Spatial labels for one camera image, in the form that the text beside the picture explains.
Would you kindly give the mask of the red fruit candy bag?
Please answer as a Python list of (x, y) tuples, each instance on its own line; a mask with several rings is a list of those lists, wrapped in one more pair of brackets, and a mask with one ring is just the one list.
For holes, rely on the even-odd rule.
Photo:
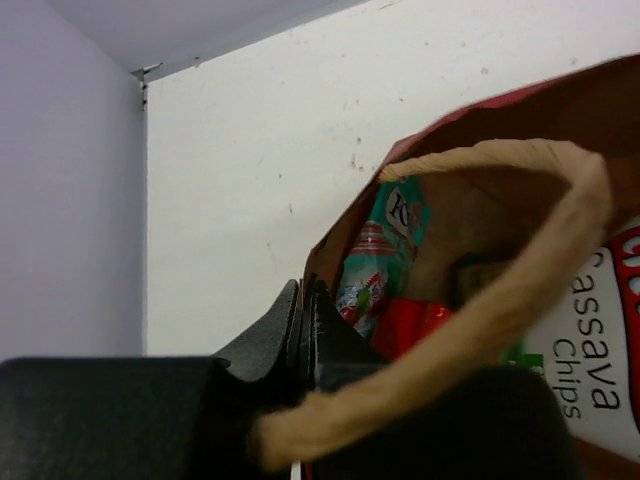
[(371, 345), (386, 359), (396, 360), (446, 323), (452, 314), (440, 303), (393, 298), (378, 321)]

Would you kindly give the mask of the teal candy bag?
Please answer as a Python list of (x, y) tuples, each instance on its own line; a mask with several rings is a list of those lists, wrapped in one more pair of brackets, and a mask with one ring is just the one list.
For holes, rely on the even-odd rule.
[(431, 208), (418, 180), (382, 184), (343, 262), (336, 309), (369, 340), (389, 300), (403, 293)]

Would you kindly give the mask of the red paper bag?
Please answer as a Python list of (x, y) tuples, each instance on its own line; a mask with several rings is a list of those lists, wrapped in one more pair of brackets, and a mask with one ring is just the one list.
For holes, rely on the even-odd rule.
[(378, 181), (416, 177), (433, 208), (409, 281), (446, 292), (468, 253), (501, 275), (399, 361), (258, 418), (249, 450), (275, 473), (427, 407), (520, 339), (588, 257), (639, 214), (639, 59), (623, 57), (481, 101), (397, 143)]

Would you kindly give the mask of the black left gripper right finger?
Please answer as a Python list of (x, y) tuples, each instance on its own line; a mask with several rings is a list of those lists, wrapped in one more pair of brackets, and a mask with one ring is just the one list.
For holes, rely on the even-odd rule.
[[(308, 281), (303, 370), (333, 393), (385, 365), (338, 314), (326, 283)], [(580, 479), (583, 463), (550, 388), (516, 367), (484, 367), (433, 403), (305, 464), (306, 479)]]

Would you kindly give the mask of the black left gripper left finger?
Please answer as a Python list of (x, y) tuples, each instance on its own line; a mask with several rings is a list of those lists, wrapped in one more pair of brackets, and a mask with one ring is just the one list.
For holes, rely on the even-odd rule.
[(21, 358), (1, 365), (4, 479), (181, 479), (210, 373), (261, 380), (297, 286), (204, 357)]

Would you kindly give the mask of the green Chuba chips bag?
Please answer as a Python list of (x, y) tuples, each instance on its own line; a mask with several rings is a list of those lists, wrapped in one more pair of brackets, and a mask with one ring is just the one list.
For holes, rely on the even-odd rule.
[(579, 270), (502, 362), (542, 375), (579, 439), (639, 460), (639, 221)]

